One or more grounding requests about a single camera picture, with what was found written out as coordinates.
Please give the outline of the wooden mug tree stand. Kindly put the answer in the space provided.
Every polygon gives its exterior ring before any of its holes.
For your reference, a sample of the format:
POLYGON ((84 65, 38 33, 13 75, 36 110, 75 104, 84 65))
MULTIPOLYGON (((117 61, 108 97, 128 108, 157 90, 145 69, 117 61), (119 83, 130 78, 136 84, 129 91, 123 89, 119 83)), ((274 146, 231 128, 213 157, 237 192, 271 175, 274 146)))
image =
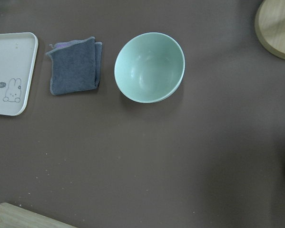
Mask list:
POLYGON ((255 31, 262 46, 285 60, 285 0, 264 0, 255 18, 255 31))

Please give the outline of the wooden cutting board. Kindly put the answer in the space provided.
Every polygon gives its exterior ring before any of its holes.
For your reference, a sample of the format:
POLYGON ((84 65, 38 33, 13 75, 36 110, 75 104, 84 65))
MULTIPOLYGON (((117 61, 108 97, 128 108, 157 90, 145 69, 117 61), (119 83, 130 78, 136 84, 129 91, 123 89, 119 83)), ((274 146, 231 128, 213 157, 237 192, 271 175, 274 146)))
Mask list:
POLYGON ((0 228, 73 228, 74 226, 41 214, 14 206, 0 204, 0 228))

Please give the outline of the cream rabbit tray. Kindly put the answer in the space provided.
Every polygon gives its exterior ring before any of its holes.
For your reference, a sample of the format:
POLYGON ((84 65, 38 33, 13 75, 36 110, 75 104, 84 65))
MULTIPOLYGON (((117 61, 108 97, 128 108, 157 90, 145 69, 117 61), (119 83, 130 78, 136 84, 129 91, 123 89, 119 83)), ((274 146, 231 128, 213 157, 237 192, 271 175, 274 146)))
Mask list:
POLYGON ((38 44, 31 32, 0 34, 0 115, 25 110, 38 44))

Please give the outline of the green bowl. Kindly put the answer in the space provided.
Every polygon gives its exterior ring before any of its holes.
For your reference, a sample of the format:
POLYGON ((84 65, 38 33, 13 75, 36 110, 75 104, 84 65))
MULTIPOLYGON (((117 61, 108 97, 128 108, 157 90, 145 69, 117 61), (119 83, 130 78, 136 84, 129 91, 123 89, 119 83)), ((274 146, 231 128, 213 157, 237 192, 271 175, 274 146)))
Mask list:
POLYGON ((185 73, 185 55, 172 37, 149 32, 132 38, 114 66, 116 84, 132 101, 155 103, 171 96, 185 73))

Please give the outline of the folded grey cloth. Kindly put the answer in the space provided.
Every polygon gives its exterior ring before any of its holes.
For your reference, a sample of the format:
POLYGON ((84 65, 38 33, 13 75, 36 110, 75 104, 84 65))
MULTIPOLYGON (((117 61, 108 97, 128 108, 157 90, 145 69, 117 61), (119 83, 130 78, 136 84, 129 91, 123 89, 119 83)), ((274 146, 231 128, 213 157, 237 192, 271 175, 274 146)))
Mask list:
POLYGON ((102 42, 95 37, 56 43, 51 59, 50 92, 64 95, 97 89, 100 83, 102 42))

